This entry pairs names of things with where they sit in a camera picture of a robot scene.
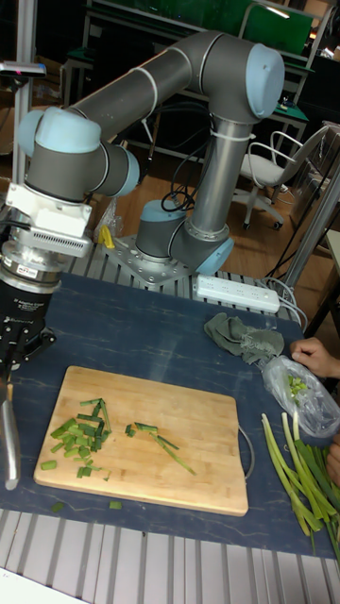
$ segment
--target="rag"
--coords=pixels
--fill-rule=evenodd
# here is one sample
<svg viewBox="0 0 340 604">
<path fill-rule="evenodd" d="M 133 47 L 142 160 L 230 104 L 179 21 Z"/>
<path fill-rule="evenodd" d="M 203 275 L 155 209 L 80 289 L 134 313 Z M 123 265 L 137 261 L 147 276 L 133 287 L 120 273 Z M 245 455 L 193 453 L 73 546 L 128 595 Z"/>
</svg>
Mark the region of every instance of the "rag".
<svg viewBox="0 0 340 604">
<path fill-rule="evenodd" d="M 239 317 L 227 317 L 224 312 L 208 321 L 204 331 L 220 348 L 241 357 L 248 365 L 259 360 L 271 361 L 284 347 L 284 339 L 277 331 L 244 325 Z"/>
</svg>

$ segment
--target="wooden cutting board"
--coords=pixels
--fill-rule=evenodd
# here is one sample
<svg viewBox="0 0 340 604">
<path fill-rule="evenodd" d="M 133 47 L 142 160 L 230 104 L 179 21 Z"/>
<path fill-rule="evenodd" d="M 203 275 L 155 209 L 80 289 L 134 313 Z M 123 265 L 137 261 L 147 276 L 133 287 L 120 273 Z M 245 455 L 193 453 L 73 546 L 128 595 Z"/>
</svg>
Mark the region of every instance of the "wooden cutting board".
<svg viewBox="0 0 340 604">
<path fill-rule="evenodd" d="M 112 434 L 101 451 L 93 453 L 96 466 L 110 468 L 77 478 L 78 461 L 65 459 L 50 434 L 78 413 L 91 414 L 80 401 L 102 397 Z M 177 453 L 195 471 L 192 476 L 144 432 L 133 438 L 127 424 L 157 426 L 159 434 L 179 447 Z M 43 471 L 42 461 L 56 459 L 55 470 Z M 236 402 L 230 396 L 181 388 L 147 379 L 69 367 L 34 472 L 38 484 L 137 499 L 191 510 L 242 516 L 247 512 L 247 490 L 238 447 Z"/>
</svg>

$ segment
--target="office chair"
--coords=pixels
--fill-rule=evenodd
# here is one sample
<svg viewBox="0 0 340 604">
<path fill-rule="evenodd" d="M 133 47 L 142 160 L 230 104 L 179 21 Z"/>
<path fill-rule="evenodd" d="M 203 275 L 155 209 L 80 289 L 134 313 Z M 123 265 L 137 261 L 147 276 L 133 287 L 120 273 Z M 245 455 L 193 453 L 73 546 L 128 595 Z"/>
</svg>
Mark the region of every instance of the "office chair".
<svg viewBox="0 0 340 604">
<path fill-rule="evenodd" d="M 279 193 L 281 185 L 295 175 L 301 163 L 309 156 L 311 151 L 313 151 L 316 145 L 321 141 L 327 130 L 328 126 L 323 126 L 317 130 L 317 132 L 313 134 L 313 136 L 311 136 L 305 144 L 299 143 L 291 136 L 288 136 L 288 134 L 279 132 L 277 130 L 272 132 L 270 136 L 270 146 L 263 143 L 250 143 L 242 162 L 240 175 L 252 180 L 254 182 L 254 186 L 250 193 L 236 189 L 232 197 L 232 201 L 246 204 L 246 218 L 243 223 L 245 230 L 248 230 L 250 227 L 250 215 L 254 206 L 260 210 L 265 210 L 274 216 L 274 218 L 276 218 L 274 228 L 281 228 L 283 225 L 283 218 L 276 210 L 274 210 L 274 208 L 272 208 L 271 204 L 274 202 L 276 195 Z M 289 141 L 296 144 L 298 146 L 297 152 L 292 157 L 289 157 L 281 151 L 275 149 L 275 135 L 289 139 Z M 266 159 L 260 155 L 253 154 L 252 149 L 255 146 L 269 150 L 272 159 Z M 277 156 L 285 158 L 286 165 L 284 168 L 281 168 L 277 164 Z M 264 189 L 264 187 L 274 187 L 276 189 L 272 199 L 264 197 L 264 195 L 258 195 L 258 190 Z"/>
</svg>

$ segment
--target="power strip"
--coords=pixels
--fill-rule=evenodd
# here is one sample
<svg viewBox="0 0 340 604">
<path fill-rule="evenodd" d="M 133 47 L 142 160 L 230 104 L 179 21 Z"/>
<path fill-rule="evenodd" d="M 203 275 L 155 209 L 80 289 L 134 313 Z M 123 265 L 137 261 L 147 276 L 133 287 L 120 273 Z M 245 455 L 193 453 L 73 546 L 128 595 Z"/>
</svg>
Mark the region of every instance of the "power strip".
<svg viewBox="0 0 340 604">
<path fill-rule="evenodd" d="M 196 281 L 196 294 L 202 298 L 220 300 L 237 306 L 253 310 L 266 310 L 278 312 L 280 308 L 279 297 L 273 290 L 267 290 L 255 285 L 246 285 L 229 281 L 219 277 L 205 277 L 198 275 Z"/>
</svg>

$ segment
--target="knife handle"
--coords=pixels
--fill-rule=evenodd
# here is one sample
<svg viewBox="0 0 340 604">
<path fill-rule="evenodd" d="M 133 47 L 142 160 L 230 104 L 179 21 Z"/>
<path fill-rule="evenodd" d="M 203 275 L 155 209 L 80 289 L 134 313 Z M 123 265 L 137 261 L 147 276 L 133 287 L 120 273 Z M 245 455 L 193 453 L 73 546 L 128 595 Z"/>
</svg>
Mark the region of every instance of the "knife handle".
<svg viewBox="0 0 340 604">
<path fill-rule="evenodd" d="M 0 406 L 0 435 L 5 462 L 5 487 L 15 489 L 20 478 L 20 443 L 11 402 L 12 385 L 8 385 L 8 397 Z"/>
</svg>

